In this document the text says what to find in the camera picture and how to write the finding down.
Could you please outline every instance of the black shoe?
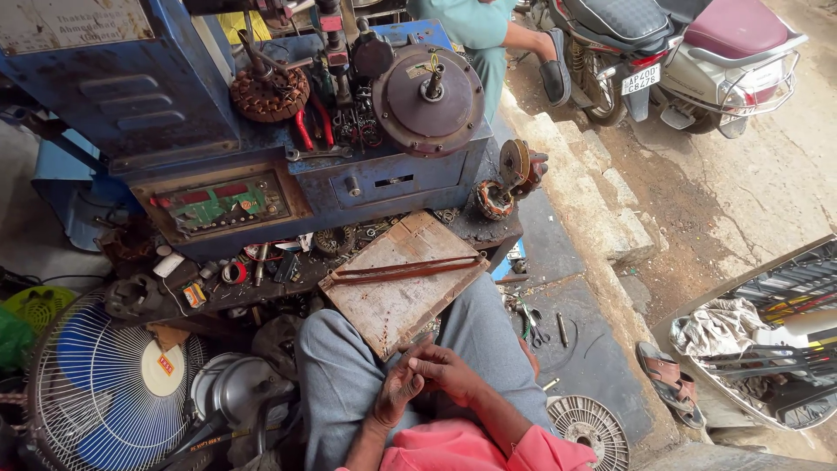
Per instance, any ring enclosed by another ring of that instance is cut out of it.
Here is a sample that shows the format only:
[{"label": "black shoe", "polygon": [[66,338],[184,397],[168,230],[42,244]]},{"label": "black shoe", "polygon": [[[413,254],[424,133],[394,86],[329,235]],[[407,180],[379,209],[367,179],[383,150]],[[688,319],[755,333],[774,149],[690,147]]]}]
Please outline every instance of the black shoe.
[{"label": "black shoe", "polygon": [[570,72],[564,64],[564,32],[558,28],[547,31],[555,44],[558,60],[548,60],[541,64],[541,78],[543,88],[547,91],[547,98],[552,106],[561,106],[570,99]]}]

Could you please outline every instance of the wooden board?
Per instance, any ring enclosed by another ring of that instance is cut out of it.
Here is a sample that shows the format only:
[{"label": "wooden board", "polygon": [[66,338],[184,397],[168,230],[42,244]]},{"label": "wooden board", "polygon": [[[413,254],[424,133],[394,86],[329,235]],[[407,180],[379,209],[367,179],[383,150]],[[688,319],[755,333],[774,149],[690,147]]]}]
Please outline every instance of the wooden board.
[{"label": "wooden board", "polygon": [[[364,247],[335,273],[476,255],[471,246],[432,215],[416,211]],[[320,287],[372,351],[385,360],[397,351],[398,345],[409,342],[439,315],[488,265],[483,259],[476,267],[358,285],[334,284],[331,277],[326,277]]]}]

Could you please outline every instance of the fan grille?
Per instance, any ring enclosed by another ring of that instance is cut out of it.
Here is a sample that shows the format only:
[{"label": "fan grille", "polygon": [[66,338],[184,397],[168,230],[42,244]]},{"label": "fan grille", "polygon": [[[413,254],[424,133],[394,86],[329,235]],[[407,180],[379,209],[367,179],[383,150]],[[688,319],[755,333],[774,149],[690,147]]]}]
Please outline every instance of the fan grille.
[{"label": "fan grille", "polygon": [[565,440],[593,449],[598,458],[593,469],[628,469],[628,439],[607,407],[586,396],[563,396],[547,407],[547,413]]},{"label": "fan grille", "polygon": [[156,396],[142,370],[153,337],[141,327],[112,329],[104,291],[59,316],[30,381],[37,415],[30,423],[47,457],[57,461],[52,464],[66,471],[143,471],[163,460],[186,432],[183,406],[206,362],[203,342],[192,335],[185,351],[166,353],[181,355],[185,371],[171,394]]}]

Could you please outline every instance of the wrench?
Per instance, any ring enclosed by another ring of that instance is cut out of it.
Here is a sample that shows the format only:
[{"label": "wrench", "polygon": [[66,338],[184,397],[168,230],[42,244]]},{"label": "wrench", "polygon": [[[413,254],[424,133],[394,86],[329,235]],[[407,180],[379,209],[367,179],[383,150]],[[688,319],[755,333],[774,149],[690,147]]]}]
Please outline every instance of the wrench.
[{"label": "wrench", "polygon": [[300,152],[297,149],[291,149],[286,158],[291,162],[299,162],[303,158],[318,158],[318,157],[342,157],[351,158],[354,154],[352,148],[334,148],[330,151],[315,151],[315,152]]}]

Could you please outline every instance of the maroon scooter seat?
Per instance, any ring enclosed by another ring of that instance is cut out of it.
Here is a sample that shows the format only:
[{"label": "maroon scooter seat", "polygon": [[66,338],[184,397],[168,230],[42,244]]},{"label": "maroon scooter seat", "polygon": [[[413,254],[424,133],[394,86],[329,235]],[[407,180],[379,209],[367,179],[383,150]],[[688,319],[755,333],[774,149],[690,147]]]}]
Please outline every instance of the maroon scooter seat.
[{"label": "maroon scooter seat", "polygon": [[689,25],[685,42],[728,59],[743,59],[788,40],[788,29],[758,0],[713,0]]}]

